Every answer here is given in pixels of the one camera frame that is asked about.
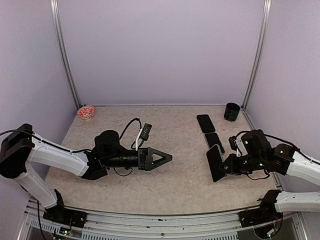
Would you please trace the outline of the blue-edged smartphone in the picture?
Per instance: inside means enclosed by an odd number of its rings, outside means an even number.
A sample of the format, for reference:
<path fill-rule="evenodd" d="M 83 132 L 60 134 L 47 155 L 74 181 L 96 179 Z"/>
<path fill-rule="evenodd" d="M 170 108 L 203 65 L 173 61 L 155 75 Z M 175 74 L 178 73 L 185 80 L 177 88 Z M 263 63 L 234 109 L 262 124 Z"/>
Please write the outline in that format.
<path fill-rule="evenodd" d="M 223 161 L 222 153 L 220 147 L 216 144 L 210 148 L 206 153 L 207 161 L 209 164 L 209 169 L 211 177 L 214 173 L 218 173 L 218 166 L 221 161 Z"/>

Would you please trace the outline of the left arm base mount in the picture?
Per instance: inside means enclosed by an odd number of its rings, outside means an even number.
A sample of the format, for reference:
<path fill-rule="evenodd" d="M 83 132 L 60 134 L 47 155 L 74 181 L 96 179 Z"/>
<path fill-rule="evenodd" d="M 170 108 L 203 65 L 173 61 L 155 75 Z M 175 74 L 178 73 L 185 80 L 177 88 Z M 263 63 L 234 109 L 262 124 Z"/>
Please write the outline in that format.
<path fill-rule="evenodd" d="M 66 208 L 62 195 L 56 189 L 54 189 L 54 192 L 57 198 L 56 205 L 50 208 L 45 208 L 43 218 L 54 223 L 83 229 L 88 214 L 84 211 Z"/>

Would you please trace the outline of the clear magsafe case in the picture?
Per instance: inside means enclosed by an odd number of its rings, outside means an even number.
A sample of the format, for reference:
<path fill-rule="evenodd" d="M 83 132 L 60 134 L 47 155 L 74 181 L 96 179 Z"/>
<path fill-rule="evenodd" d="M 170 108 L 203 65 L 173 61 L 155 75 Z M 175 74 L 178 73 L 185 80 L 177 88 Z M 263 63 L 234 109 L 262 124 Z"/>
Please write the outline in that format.
<path fill-rule="evenodd" d="M 225 172 L 216 172 L 212 175 L 212 180 L 214 183 L 222 180 L 223 178 L 225 178 L 227 176 L 227 174 Z"/>

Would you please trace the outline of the teal-edged smartphone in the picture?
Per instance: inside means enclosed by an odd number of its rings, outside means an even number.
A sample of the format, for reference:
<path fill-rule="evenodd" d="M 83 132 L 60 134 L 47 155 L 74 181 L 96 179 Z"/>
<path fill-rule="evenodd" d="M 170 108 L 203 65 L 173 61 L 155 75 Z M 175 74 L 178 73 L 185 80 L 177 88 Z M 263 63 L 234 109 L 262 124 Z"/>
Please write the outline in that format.
<path fill-rule="evenodd" d="M 213 146 L 218 145 L 221 151 L 221 154 L 225 154 L 225 149 L 221 143 L 221 140 L 216 132 L 211 133 L 205 133 L 204 134 L 205 140 L 207 142 L 207 145 L 209 149 L 211 149 Z"/>

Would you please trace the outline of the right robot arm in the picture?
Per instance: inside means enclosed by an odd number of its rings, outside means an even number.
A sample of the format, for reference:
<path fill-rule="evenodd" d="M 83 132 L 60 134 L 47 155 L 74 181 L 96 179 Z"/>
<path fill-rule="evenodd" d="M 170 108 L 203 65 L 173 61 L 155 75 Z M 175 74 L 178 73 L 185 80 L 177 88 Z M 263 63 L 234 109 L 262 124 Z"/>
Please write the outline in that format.
<path fill-rule="evenodd" d="M 304 154 L 293 143 L 278 139 L 280 144 L 272 147 L 261 129 L 241 131 L 232 136 L 230 154 L 219 165 L 219 170 L 231 175 L 251 175 L 254 171 L 264 171 L 266 175 L 278 173 L 283 176 L 296 177 L 315 185 L 320 184 L 320 162 Z M 287 192 L 269 190 L 261 199 L 256 210 L 256 218 L 266 222 L 275 213 L 315 212 L 320 211 L 320 193 Z"/>

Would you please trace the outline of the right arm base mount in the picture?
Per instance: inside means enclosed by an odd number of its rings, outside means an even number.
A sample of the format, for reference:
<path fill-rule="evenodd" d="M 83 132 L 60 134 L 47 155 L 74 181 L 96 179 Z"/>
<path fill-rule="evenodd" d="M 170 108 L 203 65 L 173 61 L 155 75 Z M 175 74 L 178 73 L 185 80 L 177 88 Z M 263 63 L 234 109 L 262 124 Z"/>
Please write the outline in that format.
<path fill-rule="evenodd" d="M 258 208 L 243 210 L 238 213 L 242 228 L 254 225 L 264 224 L 276 219 L 281 219 L 283 213 L 276 210 L 276 198 L 281 193 L 280 190 L 269 190 L 263 198 L 260 199 Z"/>

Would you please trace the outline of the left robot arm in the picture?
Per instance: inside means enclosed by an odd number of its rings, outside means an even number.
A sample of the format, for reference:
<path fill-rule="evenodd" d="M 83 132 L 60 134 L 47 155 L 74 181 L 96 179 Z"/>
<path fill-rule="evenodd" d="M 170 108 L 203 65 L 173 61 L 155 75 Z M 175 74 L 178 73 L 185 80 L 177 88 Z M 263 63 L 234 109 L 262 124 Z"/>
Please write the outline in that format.
<path fill-rule="evenodd" d="M 50 189 L 32 168 L 39 163 L 72 173 L 85 180 L 95 181 L 107 176 L 113 168 L 152 171 L 168 162 L 172 155 L 150 147 L 127 149 L 120 144 L 115 130 L 106 130 L 94 139 L 93 149 L 73 150 L 57 145 L 35 134 L 32 125 L 25 123 L 6 135 L 0 146 L 0 174 L 16 181 L 31 194 L 57 221 L 70 218 L 56 190 Z"/>

